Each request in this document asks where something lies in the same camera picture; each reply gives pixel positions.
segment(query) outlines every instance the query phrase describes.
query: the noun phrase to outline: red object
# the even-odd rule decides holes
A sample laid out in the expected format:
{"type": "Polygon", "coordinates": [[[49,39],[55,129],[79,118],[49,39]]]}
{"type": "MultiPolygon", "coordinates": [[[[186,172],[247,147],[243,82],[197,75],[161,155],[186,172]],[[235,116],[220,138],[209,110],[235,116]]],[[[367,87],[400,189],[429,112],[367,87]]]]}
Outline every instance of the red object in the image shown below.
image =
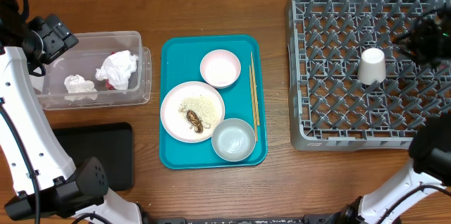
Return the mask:
{"type": "Polygon", "coordinates": [[[110,82],[108,80],[106,80],[105,82],[105,87],[107,88],[107,90],[116,90],[113,85],[110,84],[110,82]]]}

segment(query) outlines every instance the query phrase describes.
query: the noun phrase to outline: white paper cup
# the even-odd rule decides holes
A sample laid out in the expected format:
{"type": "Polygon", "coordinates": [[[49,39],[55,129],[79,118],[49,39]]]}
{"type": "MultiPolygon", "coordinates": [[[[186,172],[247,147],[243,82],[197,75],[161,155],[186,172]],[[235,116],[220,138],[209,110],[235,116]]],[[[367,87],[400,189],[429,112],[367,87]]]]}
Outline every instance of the white paper cup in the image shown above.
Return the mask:
{"type": "Polygon", "coordinates": [[[366,49],[360,59],[357,79],[365,85],[371,85],[375,81],[384,81],[385,77],[385,55],[383,51],[377,48],[366,49]]]}

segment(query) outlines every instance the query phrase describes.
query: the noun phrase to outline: blue serving tray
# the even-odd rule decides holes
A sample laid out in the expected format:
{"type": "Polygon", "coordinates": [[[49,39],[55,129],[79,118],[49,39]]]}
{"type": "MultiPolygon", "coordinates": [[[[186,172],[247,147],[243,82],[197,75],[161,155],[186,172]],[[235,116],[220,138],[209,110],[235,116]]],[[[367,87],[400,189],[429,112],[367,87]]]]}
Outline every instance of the blue serving tray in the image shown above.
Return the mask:
{"type": "Polygon", "coordinates": [[[254,127],[250,92],[249,65],[251,52],[254,56],[257,98],[259,101],[260,126],[257,126],[259,141],[252,154],[243,161],[224,161],[213,150],[211,139],[200,143],[184,143],[171,137],[160,120],[160,159],[171,169],[220,168],[253,166],[260,164],[268,153],[266,118],[263,95],[263,80],[259,45],[248,35],[226,35],[208,37],[178,37],[168,40],[161,53],[161,98],[180,83],[201,81],[200,63],[210,51],[225,49],[233,52],[241,62],[241,74],[232,86],[218,89],[225,104],[225,119],[240,118],[254,127]]]}

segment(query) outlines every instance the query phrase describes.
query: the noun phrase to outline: wooden table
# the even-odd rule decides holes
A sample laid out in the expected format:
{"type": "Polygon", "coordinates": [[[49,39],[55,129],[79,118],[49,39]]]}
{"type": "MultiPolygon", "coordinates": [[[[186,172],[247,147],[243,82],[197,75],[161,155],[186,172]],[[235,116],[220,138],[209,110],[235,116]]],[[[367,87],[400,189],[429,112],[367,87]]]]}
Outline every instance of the wooden table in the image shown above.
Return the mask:
{"type": "MultiPolygon", "coordinates": [[[[143,106],[46,112],[53,128],[128,122],[135,132],[135,186],[121,192],[153,217],[238,218],[303,216],[339,211],[382,185],[407,152],[305,152],[290,143],[287,0],[30,0],[32,17],[57,14],[74,32],[137,30],[152,52],[152,96],[143,106]],[[266,105],[268,156],[256,167],[169,170],[159,160],[161,47],[172,37],[249,34],[259,43],[266,105]]],[[[0,161],[0,204],[13,195],[0,161]]],[[[402,216],[405,223],[449,223],[441,194],[402,216]]],[[[3,208],[0,223],[14,223],[3,208]]],[[[42,223],[71,223],[52,218],[42,223]]]]}

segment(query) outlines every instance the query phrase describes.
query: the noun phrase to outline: white bowl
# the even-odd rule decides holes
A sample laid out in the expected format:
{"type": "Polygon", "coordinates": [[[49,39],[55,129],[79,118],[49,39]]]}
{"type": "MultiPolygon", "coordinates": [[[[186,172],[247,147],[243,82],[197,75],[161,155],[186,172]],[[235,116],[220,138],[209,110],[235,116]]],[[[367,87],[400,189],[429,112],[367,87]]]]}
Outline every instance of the white bowl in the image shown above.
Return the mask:
{"type": "Polygon", "coordinates": [[[213,132],[211,144],[216,154],[226,161],[242,161],[255,148],[255,132],[238,118],[224,120],[213,132]]]}
{"type": "Polygon", "coordinates": [[[241,63],[238,57],[223,49],[210,51],[200,63],[200,74],[215,88],[226,88],[240,76],[241,63]]]}

